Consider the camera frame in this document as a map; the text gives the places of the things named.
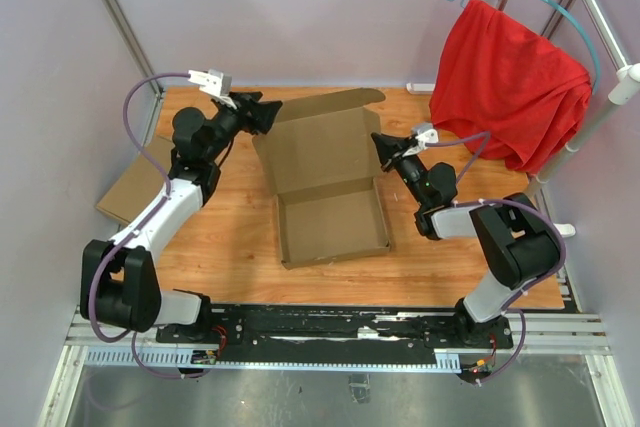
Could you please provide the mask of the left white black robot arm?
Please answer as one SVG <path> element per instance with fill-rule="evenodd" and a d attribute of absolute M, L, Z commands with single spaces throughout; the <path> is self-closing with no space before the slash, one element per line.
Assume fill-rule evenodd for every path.
<path fill-rule="evenodd" d="M 216 97 L 212 118 L 186 107 L 173 118 L 171 165 L 164 185 L 135 220 L 108 240 L 90 241 L 82 254 L 80 313 L 104 342 L 101 325 L 144 333 L 154 326 L 179 325 L 190 341 L 207 340 L 214 318 L 206 298 L 186 291 L 163 291 L 155 263 L 185 222 L 213 196 L 221 166 L 237 134 L 266 134 L 283 104 L 259 92 Z"/>

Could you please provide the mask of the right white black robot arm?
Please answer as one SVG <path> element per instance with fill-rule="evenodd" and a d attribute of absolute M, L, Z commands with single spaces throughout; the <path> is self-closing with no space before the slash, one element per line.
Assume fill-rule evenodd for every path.
<path fill-rule="evenodd" d="M 419 157 L 443 144 L 429 124 L 407 137 L 374 133 L 371 138 L 382 171 L 396 172 L 416 201 L 414 222 L 421 236 L 478 240 L 488 271 L 456 303 L 450 329 L 463 346 L 483 343 L 517 299 L 563 266 L 566 246 L 559 228 L 523 193 L 458 202 L 463 175 L 443 162 L 426 167 Z"/>

